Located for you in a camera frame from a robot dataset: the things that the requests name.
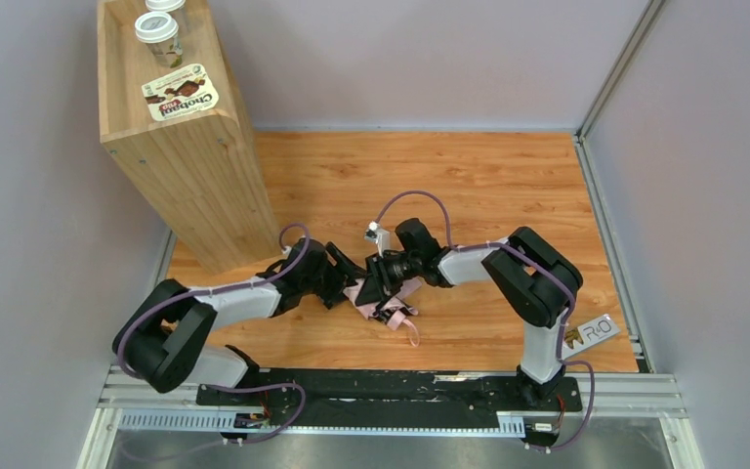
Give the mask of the pink folding umbrella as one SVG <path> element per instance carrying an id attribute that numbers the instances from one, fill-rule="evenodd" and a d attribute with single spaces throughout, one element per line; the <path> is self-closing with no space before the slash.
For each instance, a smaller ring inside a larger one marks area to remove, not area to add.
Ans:
<path id="1" fill-rule="evenodd" d="M 418 315 L 418 310 L 405 302 L 405 299 L 422 286 L 419 279 L 405 281 L 398 293 L 387 300 L 383 305 L 373 301 L 358 305 L 355 301 L 361 296 L 363 280 L 358 280 L 353 286 L 343 290 L 347 299 L 367 320 L 376 320 L 386 325 L 390 330 L 407 328 L 409 342 L 413 347 L 420 345 L 420 333 L 413 318 Z"/>

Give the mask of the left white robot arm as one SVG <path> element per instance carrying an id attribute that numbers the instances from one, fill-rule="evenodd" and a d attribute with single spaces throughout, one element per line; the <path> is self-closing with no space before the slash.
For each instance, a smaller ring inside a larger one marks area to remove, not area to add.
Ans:
<path id="1" fill-rule="evenodd" d="M 116 334 L 111 350 L 128 375 L 161 394 L 187 383 L 234 387 L 253 363 L 241 352 L 208 345 L 211 332 L 279 317 L 309 295 L 331 309 L 364 275 L 334 243 L 301 239 L 286 258 L 243 282 L 187 287 L 164 279 Z"/>

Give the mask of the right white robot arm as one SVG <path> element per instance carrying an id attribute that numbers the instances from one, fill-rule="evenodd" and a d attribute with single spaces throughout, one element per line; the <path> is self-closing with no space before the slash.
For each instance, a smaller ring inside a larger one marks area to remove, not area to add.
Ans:
<path id="1" fill-rule="evenodd" d="M 517 367 L 521 395 L 531 402 L 548 398 L 566 370 L 563 318 L 583 284 L 580 271 L 530 227 L 485 244 L 444 247 L 411 218 L 396 227 L 396 236 L 401 248 L 367 257 L 366 273 L 346 289 L 348 298 L 367 315 L 396 326 L 411 312 L 404 297 L 421 281 L 440 288 L 492 281 L 524 323 Z"/>

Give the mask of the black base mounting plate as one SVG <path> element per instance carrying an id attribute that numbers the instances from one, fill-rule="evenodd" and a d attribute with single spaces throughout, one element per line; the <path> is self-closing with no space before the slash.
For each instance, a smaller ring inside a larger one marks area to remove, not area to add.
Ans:
<path id="1" fill-rule="evenodd" d="M 456 372 L 269 368 L 239 383 L 249 394 L 197 390 L 206 406 L 257 405 L 281 424 L 295 410 L 300 426 L 400 429 L 489 429 L 500 411 L 578 412 L 585 405 L 575 379 L 563 378 L 553 395 L 525 397 L 514 375 L 460 378 Z"/>

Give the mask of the wooden shelf box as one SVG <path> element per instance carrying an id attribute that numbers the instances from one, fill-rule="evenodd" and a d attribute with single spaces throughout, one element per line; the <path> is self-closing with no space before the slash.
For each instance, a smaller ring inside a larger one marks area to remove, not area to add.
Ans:
<path id="1" fill-rule="evenodd" d="M 187 2 L 185 64 L 207 72 L 210 108 L 155 120 L 143 87 L 169 68 L 135 36 L 142 1 L 97 5 L 100 141 L 161 219 L 212 274 L 279 252 L 254 132 L 212 11 Z"/>

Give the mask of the white logo label plate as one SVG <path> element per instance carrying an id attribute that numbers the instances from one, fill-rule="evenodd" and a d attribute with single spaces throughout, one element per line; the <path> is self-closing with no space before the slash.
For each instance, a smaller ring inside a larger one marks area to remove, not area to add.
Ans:
<path id="1" fill-rule="evenodd" d="M 621 331 L 608 314 L 569 328 L 563 337 L 562 360 L 571 358 L 615 337 Z"/>

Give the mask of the Chobani yogurt container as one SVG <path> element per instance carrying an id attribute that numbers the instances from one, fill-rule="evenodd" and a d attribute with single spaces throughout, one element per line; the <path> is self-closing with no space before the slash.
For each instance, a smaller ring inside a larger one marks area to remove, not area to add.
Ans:
<path id="1" fill-rule="evenodd" d="M 188 64 L 142 86 L 150 117 L 157 122 L 216 106 L 219 93 L 202 64 Z"/>

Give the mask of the paper cup with white lid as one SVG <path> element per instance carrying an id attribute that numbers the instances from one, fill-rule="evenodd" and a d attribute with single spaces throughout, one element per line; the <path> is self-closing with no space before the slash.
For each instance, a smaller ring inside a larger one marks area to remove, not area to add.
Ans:
<path id="1" fill-rule="evenodd" d="M 134 32 L 160 66 L 175 68 L 183 63 L 179 24 L 168 13 L 147 12 L 140 15 L 134 22 Z"/>

